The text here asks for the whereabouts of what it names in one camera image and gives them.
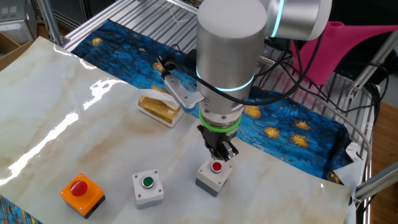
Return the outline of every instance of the black cable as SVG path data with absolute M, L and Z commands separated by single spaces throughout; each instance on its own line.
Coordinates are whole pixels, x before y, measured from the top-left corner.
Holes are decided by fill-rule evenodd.
M 286 49 L 289 48 L 289 39 L 286 40 L 286 46 L 285 46 L 285 48 L 286 48 Z M 281 58 L 280 58 L 277 62 L 275 62 L 275 63 L 271 66 L 271 68 L 268 68 L 265 72 L 259 73 L 259 74 L 257 74 L 257 75 L 254 76 L 255 79 L 257 79 L 257 77 L 262 76 L 262 78 L 260 79 L 260 82 L 259 82 L 259 87 L 262 87 L 262 86 L 264 85 L 264 83 L 265 83 L 265 81 L 266 81 L 266 77 L 267 77 L 269 74 L 271 74 L 271 72 L 273 72 L 274 69 L 275 69 L 281 62 L 283 62 L 284 60 L 286 60 L 286 59 L 288 59 L 288 58 L 291 58 L 291 57 L 293 56 L 293 55 L 291 55 L 291 56 L 289 56 L 289 57 L 286 57 L 286 55 L 287 55 L 287 51 L 285 50 L 284 53 L 283 53 L 283 55 L 281 56 Z
M 172 45 L 170 46 L 170 48 L 169 48 L 169 54 L 170 54 L 170 51 L 171 51 L 174 47 L 177 47 L 178 50 L 181 51 L 180 46 L 178 46 L 178 44 L 172 44 Z
M 299 73 L 299 71 L 298 71 L 296 68 L 294 68 L 293 66 L 291 66 L 291 64 L 286 63 L 286 62 L 282 62 L 281 64 L 283 64 L 283 65 L 288 65 L 288 66 L 289 66 L 290 68 L 292 68 L 295 72 Z M 281 67 L 286 71 L 286 73 L 288 74 L 288 76 L 289 76 L 289 77 L 292 79 L 292 81 L 295 83 L 296 81 L 293 79 L 292 75 L 289 73 L 289 71 L 288 71 L 283 65 L 281 65 Z M 367 65 L 379 67 L 380 69 L 382 69 L 382 70 L 384 70 L 386 73 L 388 73 L 388 71 L 387 71 L 384 67 L 382 67 L 382 66 L 380 66 L 380 65 L 375 65 L 375 64 L 372 64 L 372 63 L 368 63 Z M 334 102 L 330 99 L 330 97 L 329 97 L 328 95 L 326 95 L 326 94 L 319 88 L 319 86 L 318 86 L 317 84 L 315 84 L 315 82 L 314 82 L 313 80 L 311 80 L 311 79 L 308 78 L 308 77 L 305 77 L 305 79 L 307 79 L 308 81 L 310 81 L 310 83 L 311 83 L 313 86 L 315 86 L 315 88 L 316 88 L 324 97 L 322 97 L 322 96 L 320 96 L 320 95 L 318 95 L 318 94 L 316 94 L 316 93 L 314 93 L 314 92 L 312 92 L 312 91 L 308 91 L 307 89 L 304 89 L 304 88 L 302 88 L 302 87 L 300 86 L 300 88 L 301 88 L 303 91 L 306 91 L 307 93 L 309 93 L 309 94 L 311 94 L 311 95 L 315 95 L 315 96 L 321 98 L 321 99 L 324 100 L 324 101 L 330 102 L 334 107 L 336 107 L 337 110 L 339 110 L 339 111 L 341 111 L 341 112 L 343 112 L 343 113 L 349 113 L 349 112 L 354 111 L 354 110 L 359 110 L 359 109 L 363 109 L 363 108 L 370 108 L 370 107 L 379 105 L 379 104 L 381 103 L 381 100 L 382 100 L 382 99 L 384 98 L 384 96 L 386 95 L 386 91 L 387 91 L 388 83 L 389 83 L 389 77 L 387 76 L 387 77 L 386 77 L 386 86 L 384 87 L 383 94 L 381 95 L 380 99 L 379 99 L 379 100 L 375 100 L 374 103 L 372 103 L 372 104 L 370 104 L 370 105 L 367 105 L 367 106 L 359 106 L 359 107 L 356 107 L 356 108 L 352 108 L 352 109 L 350 109 L 350 110 L 343 110 L 343 109 L 341 109 L 336 103 L 334 103 Z
M 297 44 L 297 40 L 293 40 L 293 43 L 294 43 L 294 47 L 297 51 L 297 60 L 298 60 L 298 65 L 300 67 L 300 73 L 302 73 L 303 72 L 303 64 L 301 63 L 301 55 L 299 52 L 299 45 Z
M 300 83 L 303 81 L 306 73 L 308 72 L 309 68 L 311 67 L 311 64 L 313 63 L 313 61 L 315 60 L 315 57 L 317 55 L 320 43 L 322 41 L 322 36 L 323 34 L 321 34 L 321 36 L 319 36 L 318 38 L 318 42 L 317 42 L 317 46 L 315 47 L 315 50 L 311 56 L 311 59 L 308 63 L 307 69 L 304 71 L 304 73 L 300 74 L 299 79 L 297 80 L 297 82 L 295 83 L 295 85 L 288 90 L 286 93 L 284 93 L 282 96 L 268 96 L 268 98 L 271 98 L 272 100 L 268 100 L 268 101 L 262 101 L 262 102 L 250 102 L 250 101 L 244 101 L 244 100 L 240 100 L 237 99 L 233 96 L 230 96 L 222 91 L 219 91 L 217 88 L 215 88 L 213 85 L 210 85 L 209 83 L 207 83 L 206 81 L 202 80 L 200 77 L 198 77 L 196 74 L 193 74 L 191 71 L 189 71 L 187 68 L 185 68 L 184 66 L 178 64 L 177 62 L 174 62 L 173 60 L 168 60 L 166 62 L 164 62 L 163 67 L 167 67 L 168 64 L 172 64 L 175 65 L 176 67 L 178 67 L 179 69 L 183 70 L 185 73 L 187 73 L 189 76 L 191 76 L 193 79 L 195 79 L 198 83 L 201 83 L 202 85 L 204 85 L 205 87 L 209 88 L 211 91 L 221 95 L 222 97 L 231 100 L 235 103 L 239 103 L 242 105 L 249 105 L 249 106 L 264 106 L 264 105 L 268 105 L 271 103 L 275 103 L 279 100 L 282 100 L 288 96 L 290 96 L 292 93 L 294 93 L 299 87 L 300 87 Z
M 181 66 L 180 64 L 178 64 L 177 62 L 174 61 L 168 61 L 165 62 L 165 67 L 169 64 L 175 65 L 177 66 L 179 69 L 183 70 L 185 73 L 187 73 L 189 76 L 191 76 L 192 78 L 194 78 L 198 83 L 201 83 L 202 85 L 204 85 L 205 87 L 209 88 L 211 91 L 221 95 L 222 97 L 231 100 L 235 103 L 239 103 L 242 105 L 249 105 L 249 106 L 262 106 L 262 105 L 268 105 L 270 103 L 275 103 L 276 101 L 279 101 L 283 98 L 285 98 L 286 96 L 270 96 L 269 98 L 274 98 L 273 100 L 269 100 L 269 101 L 262 101 L 262 102 L 249 102 L 249 101 L 244 101 L 244 100 L 240 100 L 237 99 L 233 96 L 230 96 L 226 93 L 224 93 L 223 91 L 219 91 L 217 88 L 215 88 L 214 86 L 210 85 L 209 83 L 207 83 L 206 81 L 202 80 L 201 78 L 199 78 L 197 75 L 193 74 L 191 71 L 189 71 L 187 68 Z
M 289 40 L 286 40 L 286 46 L 287 48 L 289 47 Z M 262 73 L 258 73 L 257 75 L 255 75 L 254 77 L 260 77 L 262 75 L 266 75 L 268 74 L 270 71 L 273 71 L 273 69 L 275 69 L 276 67 L 278 67 L 278 65 L 281 63 L 281 61 L 284 60 L 284 58 L 286 57 L 287 52 L 285 51 L 284 54 L 282 55 L 282 57 L 280 58 L 279 61 L 275 62 L 275 64 L 273 64 L 273 66 L 271 66 L 271 68 L 268 68 L 265 72 Z
M 368 209 L 369 205 L 372 203 L 372 201 L 373 201 L 373 199 L 376 197 L 376 195 L 377 195 L 377 194 L 373 195 L 373 196 L 369 199 L 369 201 L 366 203 L 365 207 L 363 208 L 363 211 L 364 211 L 364 212 Z
M 193 7 L 199 9 L 199 6 L 195 3 L 195 0 L 193 2 L 191 0 L 187 0 Z

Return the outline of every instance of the red emergency button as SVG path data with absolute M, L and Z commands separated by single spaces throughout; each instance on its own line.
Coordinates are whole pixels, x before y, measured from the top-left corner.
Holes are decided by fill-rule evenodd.
M 219 162 L 214 162 L 211 165 L 211 171 L 213 171 L 214 173 L 218 174 L 219 172 L 221 172 L 221 169 L 223 168 L 223 166 L 219 163 Z
M 87 189 L 87 183 L 82 180 L 76 181 L 72 186 L 70 186 L 70 192 L 76 197 L 84 195 L 87 192 Z

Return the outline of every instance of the marble table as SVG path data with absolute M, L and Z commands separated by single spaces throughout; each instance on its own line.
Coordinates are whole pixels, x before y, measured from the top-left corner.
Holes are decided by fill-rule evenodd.
M 214 198 L 195 185 L 210 156 L 183 115 L 172 129 L 141 113 L 139 89 L 39 38 L 0 72 L 0 194 L 44 223 L 343 223 L 351 189 L 239 139 Z M 162 205 L 138 210 L 132 174 L 157 169 Z M 59 192 L 78 173 L 106 200 L 89 219 Z

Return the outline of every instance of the pink fabric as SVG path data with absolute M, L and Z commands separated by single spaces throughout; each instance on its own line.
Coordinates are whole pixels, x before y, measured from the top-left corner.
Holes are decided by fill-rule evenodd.
M 328 22 L 317 56 L 307 73 L 307 77 L 318 85 L 325 84 L 340 60 L 353 47 L 370 37 L 395 30 L 398 30 L 398 26 L 345 26 L 341 22 Z M 317 42 L 318 39 L 308 41 L 300 50 L 303 71 L 311 59 Z M 295 58 L 293 66 L 299 69 L 295 47 L 292 47 L 292 51 Z

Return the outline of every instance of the silver metal pipe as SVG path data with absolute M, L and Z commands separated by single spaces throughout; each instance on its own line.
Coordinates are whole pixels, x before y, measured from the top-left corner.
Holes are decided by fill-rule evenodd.
M 358 186 L 355 201 L 363 202 L 370 196 L 398 182 L 398 161 Z
M 49 32 L 51 40 L 58 46 L 64 45 L 64 39 L 61 36 L 60 29 L 58 28 L 57 21 L 54 17 L 54 12 L 52 10 L 49 0 L 37 0 L 37 4 L 40 7 L 40 12 L 42 13 L 45 26 Z
M 377 54 L 371 60 L 371 63 L 380 65 L 384 62 L 387 56 L 391 53 L 392 49 L 398 45 L 398 31 L 394 31 L 389 38 L 385 41 L 382 47 L 379 49 Z M 354 99 L 357 95 L 358 91 L 362 89 L 362 87 L 366 84 L 366 82 L 372 77 L 373 73 L 378 68 L 375 66 L 366 66 L 363 72 L 359 75 L 359 77 L 354 81 L 353 86 L 351 87 L 351 91 L 349 92 L 348 97 Z

